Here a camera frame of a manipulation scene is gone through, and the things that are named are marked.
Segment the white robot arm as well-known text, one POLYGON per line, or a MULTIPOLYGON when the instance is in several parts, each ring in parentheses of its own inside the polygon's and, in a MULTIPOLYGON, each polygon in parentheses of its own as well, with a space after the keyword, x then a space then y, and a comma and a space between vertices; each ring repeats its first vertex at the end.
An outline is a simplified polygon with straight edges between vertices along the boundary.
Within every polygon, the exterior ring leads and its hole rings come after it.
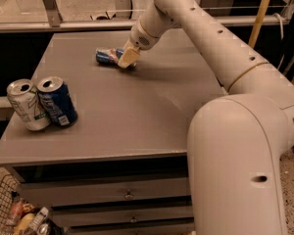
POLYGON ((120 67, 175 25, 227 92, 204 105, 188 131, 196 235, 288 235, 279 160, 294 146, 294 85, 198 0, 153 0, 131 30, 120 67))

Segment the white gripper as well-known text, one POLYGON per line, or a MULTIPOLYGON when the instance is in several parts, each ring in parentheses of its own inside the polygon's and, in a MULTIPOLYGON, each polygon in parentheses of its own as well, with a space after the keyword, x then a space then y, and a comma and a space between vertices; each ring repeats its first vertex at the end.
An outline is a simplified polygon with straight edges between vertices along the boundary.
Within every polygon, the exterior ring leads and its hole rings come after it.
POLYGON ((140 50, 149 50, 159 41, 160 28, 152 21, 139 18, 130 32, 130 40, 123 46, 118 66, 125 69, 140 57, 140 50))

